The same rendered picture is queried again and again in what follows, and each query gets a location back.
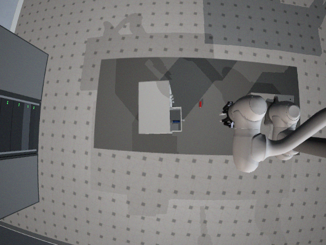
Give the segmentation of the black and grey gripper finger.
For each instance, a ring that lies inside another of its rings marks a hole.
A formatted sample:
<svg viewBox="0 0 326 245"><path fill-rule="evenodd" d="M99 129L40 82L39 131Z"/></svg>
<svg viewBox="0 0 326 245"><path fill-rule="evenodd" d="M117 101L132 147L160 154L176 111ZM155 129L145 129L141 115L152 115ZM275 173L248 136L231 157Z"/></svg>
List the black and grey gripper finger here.
<svg viewBox="0 0 326 245"><path fill-rule="evenodd" d="M228 126L228 127L234 127L233 122L232 122L232 123L228 123L227 121L229 121L228 117L226 117L225 119L222 119L222 122L224 122L223 124L224 124L225 126Z"/></svg>
<svg viewBox="0 0 326 245"><path fill-rule="evenodd" d="M219 113L219 115L221 114L226 114L227 109L229 108L230 105L232 105L233 102L227 102L227 104L223 107L223 111L221 113Z"/></svg>

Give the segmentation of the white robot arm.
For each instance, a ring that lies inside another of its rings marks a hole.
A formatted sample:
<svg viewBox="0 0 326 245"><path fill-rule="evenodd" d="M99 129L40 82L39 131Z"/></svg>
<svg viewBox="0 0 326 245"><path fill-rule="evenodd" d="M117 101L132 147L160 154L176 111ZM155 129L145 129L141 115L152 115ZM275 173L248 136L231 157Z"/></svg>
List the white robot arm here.
<svg viewBox="0 0 326 245"><path fill-rule="evenodd" d="M259 95L246 95L229 107L235 128L233 160L239 171L252 172L269 156L288 160L300 152L326 158L326 139L312 137L326 126L326 108L295 129L300 108L293 102L278 101L278 96L269 102ZM264 115L264 124L273 124L272 140L260 133Z"/></svg>

